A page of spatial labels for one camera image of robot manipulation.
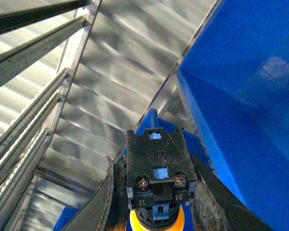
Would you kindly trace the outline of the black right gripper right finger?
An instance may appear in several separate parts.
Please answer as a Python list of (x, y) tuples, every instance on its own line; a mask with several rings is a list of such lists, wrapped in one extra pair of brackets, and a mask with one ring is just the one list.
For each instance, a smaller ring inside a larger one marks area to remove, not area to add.
[(197, 176), (191, 203), (196, 231), (271, 231), (196, 156), (191, 160)]

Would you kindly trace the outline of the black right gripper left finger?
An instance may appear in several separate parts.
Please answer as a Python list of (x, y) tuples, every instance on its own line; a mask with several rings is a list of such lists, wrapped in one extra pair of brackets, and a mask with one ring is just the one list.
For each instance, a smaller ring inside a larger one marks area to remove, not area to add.
[(130, 210), (126, 192), (126, 155), (114, 162), (109, 156), (105, 180), (64, 231), (125, 231)]

